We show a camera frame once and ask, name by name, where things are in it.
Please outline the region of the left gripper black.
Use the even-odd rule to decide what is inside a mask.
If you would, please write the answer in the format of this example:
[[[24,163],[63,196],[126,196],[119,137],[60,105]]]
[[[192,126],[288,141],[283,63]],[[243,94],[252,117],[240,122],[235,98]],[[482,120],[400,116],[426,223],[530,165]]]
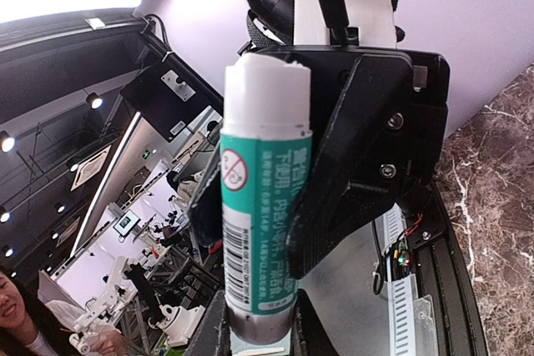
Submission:
[[[260,54],[311,72],[311,171],[287,238],[290,276],[303,278],[338,243],[334,214],[382,214],[408,186],[430,182],[450,68],[439,54],[405,49],[299,45]]]

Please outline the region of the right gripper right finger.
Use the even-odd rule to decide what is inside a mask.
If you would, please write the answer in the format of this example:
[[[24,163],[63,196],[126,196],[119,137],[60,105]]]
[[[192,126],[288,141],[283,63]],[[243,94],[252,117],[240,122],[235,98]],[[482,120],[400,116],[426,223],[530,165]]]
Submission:
[[[306,291],[299,291],[290,333],[290,355],[335,356],[335,350]]]

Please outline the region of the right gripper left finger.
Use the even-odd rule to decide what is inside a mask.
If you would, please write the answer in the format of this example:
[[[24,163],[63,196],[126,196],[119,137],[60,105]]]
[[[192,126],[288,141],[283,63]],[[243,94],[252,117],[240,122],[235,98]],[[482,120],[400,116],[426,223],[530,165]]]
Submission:
[[[185,356],[231,355],[229,311],[224,290],[219,290],[196,328]]]

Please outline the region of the green white glue stick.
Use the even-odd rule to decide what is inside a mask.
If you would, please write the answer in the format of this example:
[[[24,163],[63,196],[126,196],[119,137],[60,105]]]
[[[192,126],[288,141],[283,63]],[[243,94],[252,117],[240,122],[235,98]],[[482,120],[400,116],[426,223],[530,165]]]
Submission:
[[[310,70],[246,53],[225,71],[220,185],[225,300],[234,334],[277,343],[297,299],[287,237],[310,171]]]

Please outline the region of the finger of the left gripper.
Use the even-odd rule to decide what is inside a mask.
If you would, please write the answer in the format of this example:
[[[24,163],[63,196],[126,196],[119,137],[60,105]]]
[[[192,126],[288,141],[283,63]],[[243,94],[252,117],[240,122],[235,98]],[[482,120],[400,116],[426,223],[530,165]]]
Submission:
[[[223,237],[222,190],[218,159],[210,159],[194,190],[188,209],[194,236],[201,246],[211,246]]]

